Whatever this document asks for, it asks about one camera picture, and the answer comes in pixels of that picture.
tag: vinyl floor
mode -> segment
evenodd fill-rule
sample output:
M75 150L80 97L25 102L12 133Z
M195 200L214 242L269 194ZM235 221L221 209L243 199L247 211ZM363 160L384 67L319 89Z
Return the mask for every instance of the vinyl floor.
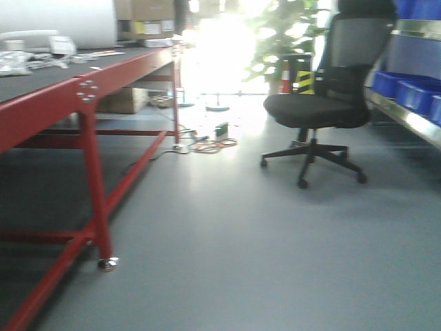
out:
M325 129L319 140L348 144L369 182L317 159L300 190L302 157L259 166L296 136L262 100L182 108L199 135L228 121L237 146L187 153L183 139L181 154L161 154L167 139L110 218L118 268L98 272L96 250L85 249L30 330L440 331L440 152L393 123ZM169 115L99 118L166 127ZM148 138L99 143L108 191ZM2 227L75 229L91 215L80 151L11 150L0 173ZM0 243L0 327L57 250Z

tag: plastic bin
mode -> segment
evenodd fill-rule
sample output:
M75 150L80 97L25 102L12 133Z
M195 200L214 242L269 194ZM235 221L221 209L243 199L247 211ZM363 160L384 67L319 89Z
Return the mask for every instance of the plastic bin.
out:
M410 19L416 0L393 0L399 19Z
M387 98L395 99L397 97L399 81L437 81L437 79L421 74L377 71L373 78L372 90Z
M441 81L400 81L398 85L396 103L422 116L429 115L433 95L441 95Z
M441 95L434 95L429 111L429 120L441 126Z
M441 19L440 0L415 0L411 19Z

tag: office chair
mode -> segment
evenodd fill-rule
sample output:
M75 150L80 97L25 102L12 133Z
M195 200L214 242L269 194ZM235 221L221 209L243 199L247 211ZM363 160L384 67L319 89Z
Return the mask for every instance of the office chair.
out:
M321 128L357 128L368 122L365 79L387 46L396 8L393 0L339 0L338 10L315 72L315 94L274 94L263 104L276 122L300 131L289 148L262 154L260 165L267 166L271 157L305 154L297 182L302 189L308 187L304 177L315 157L355 171L358 183L367 182L362 169L348 161L347 146L319 144L316 133Z

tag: traffic cone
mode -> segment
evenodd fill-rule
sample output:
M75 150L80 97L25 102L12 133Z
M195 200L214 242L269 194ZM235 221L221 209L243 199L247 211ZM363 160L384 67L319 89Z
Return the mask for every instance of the traffic cone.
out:
M280 93L291 93L291 87L289 86L289 63L283 61L282 71L282 84Z

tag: workbench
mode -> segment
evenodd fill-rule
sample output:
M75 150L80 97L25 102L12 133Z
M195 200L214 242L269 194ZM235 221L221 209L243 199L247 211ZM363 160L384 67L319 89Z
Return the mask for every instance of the workbench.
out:
M43 68L31 75L0 78L0 153L11 148L82 149L93 214L78 231L8 230L2 229L0 223L0 241L63 245L62 253L9 319L4 331L28 327L86 245L98 248L102 271L116 267L118 259L112 251L108 218L164 138L174 137L178 143L176 97L173 98L172 130L97 130L95 110L100 98L135 81L170 81L173 91L178 82L173 48L117 50L124 54L70 64L68 69ZM170 74L155 74L164 67L170 67ZM72 114L78 117L78 129L54 127ZM100 134L154 136L153 142L107 196L97 143Z

